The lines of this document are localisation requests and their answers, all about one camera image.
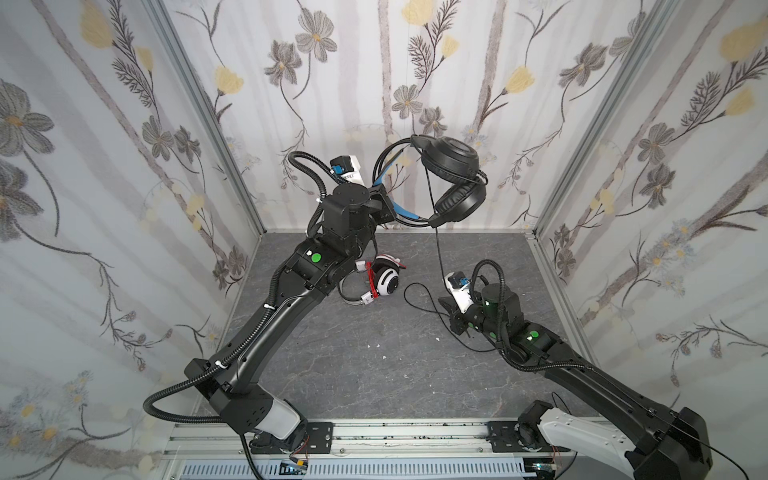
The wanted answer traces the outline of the white black headphones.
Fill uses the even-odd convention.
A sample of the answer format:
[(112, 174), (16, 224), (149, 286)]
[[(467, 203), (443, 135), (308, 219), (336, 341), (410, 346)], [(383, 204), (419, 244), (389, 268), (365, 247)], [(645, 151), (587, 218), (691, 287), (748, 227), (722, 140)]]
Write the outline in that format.
[(379, 297), (392, 295), (399, 286), (400, 272), (406, 268), (399, 258), (389, 254), (377, 254), (372, 261), (358, 260), (355, 273), (366, 274), (368, 290), (356, 297), (347, 295), (343, 289), (346, 276), (337, 291), (348, 305), (369, 305)]

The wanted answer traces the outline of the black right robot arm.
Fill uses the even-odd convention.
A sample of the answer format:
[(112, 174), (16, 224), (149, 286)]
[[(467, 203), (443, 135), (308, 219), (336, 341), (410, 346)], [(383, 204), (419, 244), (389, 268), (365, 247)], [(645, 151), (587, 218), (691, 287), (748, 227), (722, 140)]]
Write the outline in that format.
[(560, 336), (526, 320), (518, 295), (492, 260), (471, 275), (444, 276), (440, 298), (453, 334), (481, 334), (507, 365), (540, 374), (568, 390), (604, 418), (580, 419), (547, 401), (517, 418), (517, 441), (527, 449), (564, 447), (631, 479), (704, 479), (718, 449), (705, 420), (689, 408), (674, 410), (622, 384), (578, 354)]

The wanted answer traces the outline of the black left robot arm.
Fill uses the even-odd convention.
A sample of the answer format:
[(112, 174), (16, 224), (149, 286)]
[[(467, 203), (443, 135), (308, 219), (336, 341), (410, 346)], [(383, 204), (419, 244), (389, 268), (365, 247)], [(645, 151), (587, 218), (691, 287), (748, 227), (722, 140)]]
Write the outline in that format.
[[(300, 321), (362, 267), (376, 227), (391, 219), (393, 209), (382, 187), (364, 185), (353, 156), (324, 163), (295, 151), (288, 160), (320, 193), (305, 239), (276, 268), (265, 301), (246, 325), (210, 358), (192, 360), (186, 380), (150, 395), (143, 409), (173, 423), (223, 423), (241, 437), (267, 434), (277, 448), (295, 451), (306, 438), (307, 420), (263, 389), (260, 375)], [(207, 400), (214, 415), (185, 416), (157, 407), (160, 400), (191, 388)]]

